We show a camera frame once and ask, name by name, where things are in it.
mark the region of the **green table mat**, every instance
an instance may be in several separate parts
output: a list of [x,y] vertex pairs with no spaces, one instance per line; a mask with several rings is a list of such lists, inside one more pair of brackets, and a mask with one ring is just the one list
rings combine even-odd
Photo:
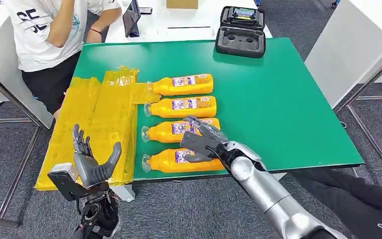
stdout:
[[[83,47],[74,76],[103,79],[120,65],[138,68],[138,82],[210,73],[222,131],[230,140],[257,152],[269,171],[363,163],[345,130],[288,38],[266,39],[261,59],[215,52],[214,41],[89,44]],[[143,154],[157,154],[178,143],[143,143],[142,126],[166,120],[145,117],[138,106],[134,181],[226,174],[145,173]]]

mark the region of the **metal table leg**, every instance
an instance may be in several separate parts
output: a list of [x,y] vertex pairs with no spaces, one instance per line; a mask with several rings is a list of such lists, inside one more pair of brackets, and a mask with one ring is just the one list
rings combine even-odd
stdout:
[[365,82],[361,88],[359,88],[353,95],[351,95],[351,97],[349,97],[349,99],[341,106],[339,107],[335,113],[338,113],[341,109],[343,109],[343,107],[349,105],[350,103],[352,103],[356,98],[358,98],[358,96],[360,96],[360,94],[372,83],[374,83],[378,78],[380,78],[380,76],[382,76],[382,68],[377,71],[373,77],[371,77],[371,79],[369,79],[367,82]]
[[377,153],[380,155],[380,158],[382,158],[382,149],[379,147],[379,145],[374,140],[373,136],[371,135],[370,131],[367,129],[367,127],[364,125],[364,123],[361,121],[360,117],[357,115],[357,113],[354,111],[354,109],[351,106],[346,106],[349,109],[349,112],[352,114],[352,116],[355,118],[359,126],[361,127],[364,134],[367,136],[370,143],[373,145],[374,149],[377,151]]
[[[364,123],[361,121],[361,119],[358,117],[354,109],[350,106],[351,103],[355,100],[362,101],[362,100],[382,100],[382,96],[362,96],[360,97],[360,94],[372,83],[374,83],[380,76],[382,75],[382,68],[379,69],[366,83],[364,83],[355,93],[353,93],[349,99],[341,105],[337,110],[335,110],[335,113],[337,114],[343,107],[347,107],[349,109],[349,112],[352,114],[352,116],[357,121],[358,125],[361,127],[364,134],[367,136],[370,143],[373,145],[375,151],[380,155],[380,158],[382,159],[382,149],[378,146],[376,141],[374,140],[373,136],[368,131],[367,127],[364,125]],[[358,176],[355,168],[353,168],[353,171],[356,176]]]
[[3,217],[8,209],[8,206],[18,186],[20,178],[25,170],[25,167],[30,158],[31,152],[37,142],[41,129],[44,129],[45,131],[50,131],[50,130],[47,129],[46,126],[38,118],[36,118],[36,116],[20,100],[18,100],[1,82],[0,82],[0,92],[7,99],[13,102],[18,108],[20,108],[23,112],[25,112],[26,115],[28,116],[28,118],[23,118],[23,119],[0,119],[0,123],[34,123],[37,126],[30,140],[30,143],[27,147],[27,150],[23,156],[21,164],[17,170],[16,176],[13,179],[11,186],[0,207],[0,226],[7,227],[7,228],[14,228],[18,225],[18,222],[7,220],[7,219],[4,219]]

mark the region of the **floor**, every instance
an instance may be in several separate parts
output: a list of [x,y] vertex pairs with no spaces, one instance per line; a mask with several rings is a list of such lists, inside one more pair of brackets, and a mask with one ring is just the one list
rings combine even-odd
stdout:
[[[331,2],[263,0],[262,3],[272,35],[290,37],[305,59],[332,14]],[[382,84],[375,84],[366,94],[382,95]],[[354,108],[382,146],[382,104],[356,103]],[[17,116],[22,117],[22,113],[12,104],[4,103],[0,107],[0,118]],[[348,135],[366,162],[357,168],[358,174],[382,185],[382,163],[378,155],[346,109],[338,117],[347,123]],[[0,126],[0,204],[33,131],[31,125],[25,124]],[[49,138],[50,134],[41,132],[5,216],[19,220],[22,225],[16,229],[0,227],[0,239],[70,238],[78,224],[74,203],[65,201],[59,192],[38,192],[32,188]],[[351,238],[339,219],[304,191],[292,176],[286,175],[280,182],[309,212]],[[121,239],[277,238],[252,200],[231,178],[138,184],[133,188],[136,200],[120,205],[124,219]]]

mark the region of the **person's leg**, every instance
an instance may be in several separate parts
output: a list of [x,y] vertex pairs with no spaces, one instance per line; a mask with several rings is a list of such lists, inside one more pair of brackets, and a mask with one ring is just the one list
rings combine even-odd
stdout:
[[57,120],[64,93],[68,89],[80,53],[69,57],[59,65],[35,72],[22,72],[22,77],[34,96]]
[[364,203],[382,210],[382,187],[367,184],[363,178],[353,177],[328,168],[296,170],[294,174],[328,186],[341,188]]
[[382,238],[382,229],[377,226],[382,224],[382,210],[364,203],[342,188],[313,179],[327,177],[325,172],[296,170],[291,174],[311,195],[330,208],[356,237]]

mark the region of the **robotic arm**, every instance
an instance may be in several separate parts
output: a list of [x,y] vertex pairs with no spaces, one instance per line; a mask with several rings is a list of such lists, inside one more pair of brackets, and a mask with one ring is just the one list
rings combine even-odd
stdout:
[[279,236],[284,239],[346,239],[307,212],[290,193],[266,171],[259,155],[244,144],[228,141],[217,128],[187,117],[202,136],[187,131],[181,147],[196,155],[186,156],[189,162],[218,158],[235,181],[261,208]]
[[[121,144],[116,142],[107,162],[99,165],[93,157],[90,137],[84,140],[84,131],[79,129],[78,124],[73,127],[74,163],[83,185],[75,182],[77,175],[70,173],[72,168],[64,168],[67,164],[55,165],[48,176],[65,199],[77,202],[81,220],[71,239],[112,239],[119,233],[121,224],[119,199],[106,180],[112,176],[121,156]],[[86,202],[80,210],[82,198]]]

